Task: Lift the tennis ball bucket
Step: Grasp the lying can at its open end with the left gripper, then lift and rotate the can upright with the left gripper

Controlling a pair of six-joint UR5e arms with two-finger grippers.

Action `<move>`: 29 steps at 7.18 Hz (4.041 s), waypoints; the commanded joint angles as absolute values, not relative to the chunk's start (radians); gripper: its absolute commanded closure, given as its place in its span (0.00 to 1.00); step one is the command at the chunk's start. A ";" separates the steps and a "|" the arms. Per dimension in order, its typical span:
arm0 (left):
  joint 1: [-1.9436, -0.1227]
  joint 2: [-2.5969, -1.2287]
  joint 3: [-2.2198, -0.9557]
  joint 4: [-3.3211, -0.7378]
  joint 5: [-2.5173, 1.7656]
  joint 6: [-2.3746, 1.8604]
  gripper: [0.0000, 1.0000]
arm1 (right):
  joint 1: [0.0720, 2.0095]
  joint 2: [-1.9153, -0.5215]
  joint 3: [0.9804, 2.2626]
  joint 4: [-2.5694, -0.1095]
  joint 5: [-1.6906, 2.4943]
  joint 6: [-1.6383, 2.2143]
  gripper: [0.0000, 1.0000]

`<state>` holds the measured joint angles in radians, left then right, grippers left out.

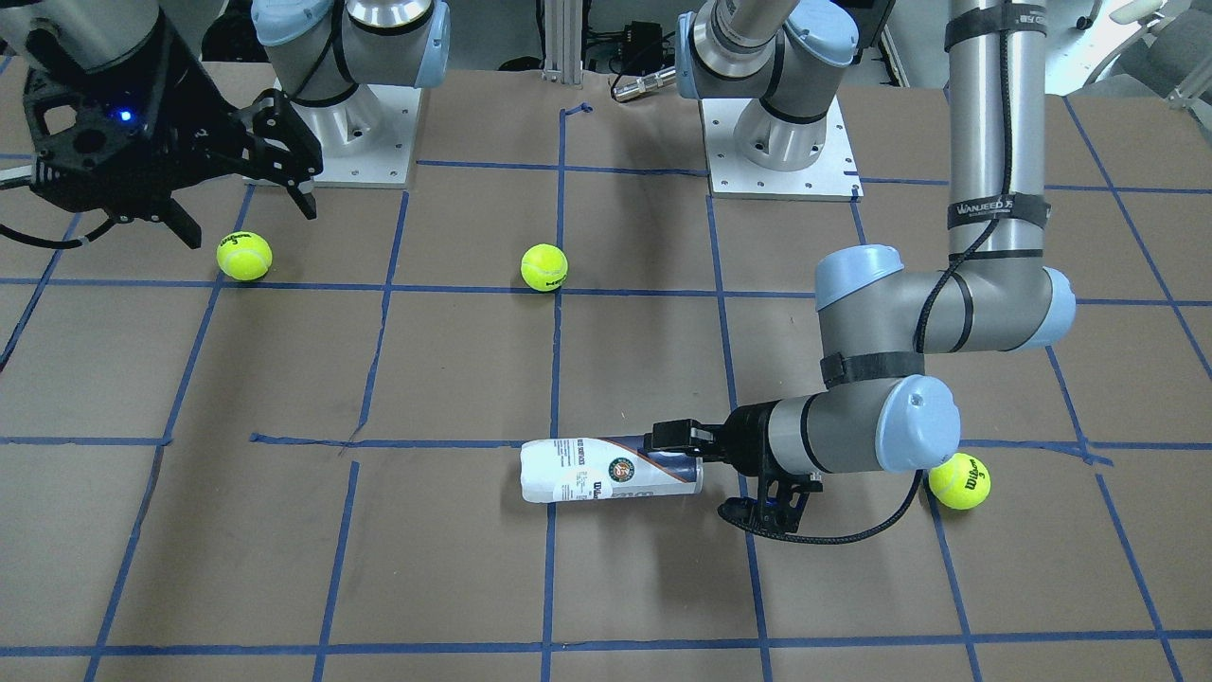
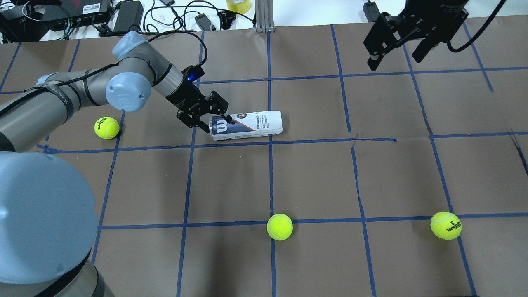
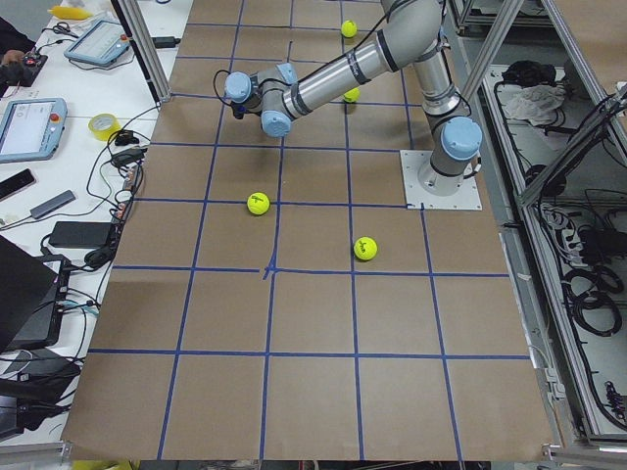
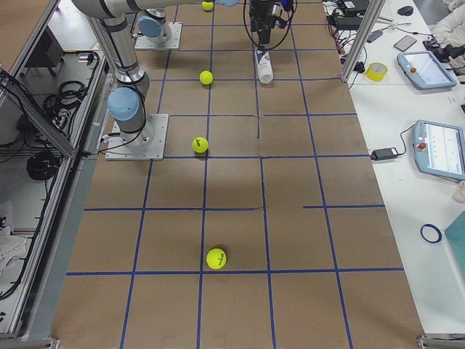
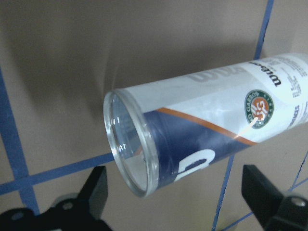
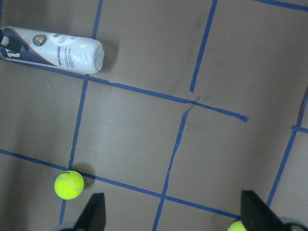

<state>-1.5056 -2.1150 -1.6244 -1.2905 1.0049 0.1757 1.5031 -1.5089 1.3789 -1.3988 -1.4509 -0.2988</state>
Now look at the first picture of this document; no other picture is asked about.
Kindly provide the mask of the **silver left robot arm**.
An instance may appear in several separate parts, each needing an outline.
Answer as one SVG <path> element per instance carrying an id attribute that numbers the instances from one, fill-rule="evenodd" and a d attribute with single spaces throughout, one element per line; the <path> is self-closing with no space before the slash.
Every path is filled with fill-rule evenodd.
<path id="1" fill-rule="evenodd" d="M 646 449 L 788 478 L 934 469 L 956 453 L 957 406 L 926 355 L 1048 346 L 1077 314 L 1069 280 L 1044 264 L 1048 28 L 1044 1 L 951 2 L 948 267 L 911 273 L 882 243 L 827 256 L 814 267 L 823 391 L 720 424 L 661 422 Z"/>

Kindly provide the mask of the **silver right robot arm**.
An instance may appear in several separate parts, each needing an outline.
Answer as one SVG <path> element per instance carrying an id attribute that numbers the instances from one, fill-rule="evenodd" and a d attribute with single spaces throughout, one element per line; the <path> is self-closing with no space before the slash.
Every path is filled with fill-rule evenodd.
<path id="1" fill-rule="evenodd" d="M 105 220 L 42 250 L 78 250 L 118 224 L 158 222 L 190 250 L 201 228 L 183 188 L 239 174 L 284 188 L 307 219 L 314 187 L 401 187 L 419 92 L 444 82 L 441 1 L 255 1 L 276 87 L 231 104 L 200 57 L 221 1 L 5 1 L 2 39 L 25 57 L 33 161 L 5 170 L 73 213 Z"/>

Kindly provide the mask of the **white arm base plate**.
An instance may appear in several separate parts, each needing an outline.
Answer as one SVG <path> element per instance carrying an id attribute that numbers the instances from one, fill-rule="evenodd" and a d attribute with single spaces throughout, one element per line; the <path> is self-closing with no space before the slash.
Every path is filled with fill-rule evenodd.
<path id="1" fill-rule="evenodd" d="M 810 124 L 776 119 L 758 99 L 701 102 L 711 194 L 724 199 L 861 200 L 844 109 Z"/>
<path id="2" fill-rule="evenodd" d="M 413 168 L 424 88 L 361 84 L 349 99 L 295 111 L 322 147 L 315 187 L 405 188 Z"/>

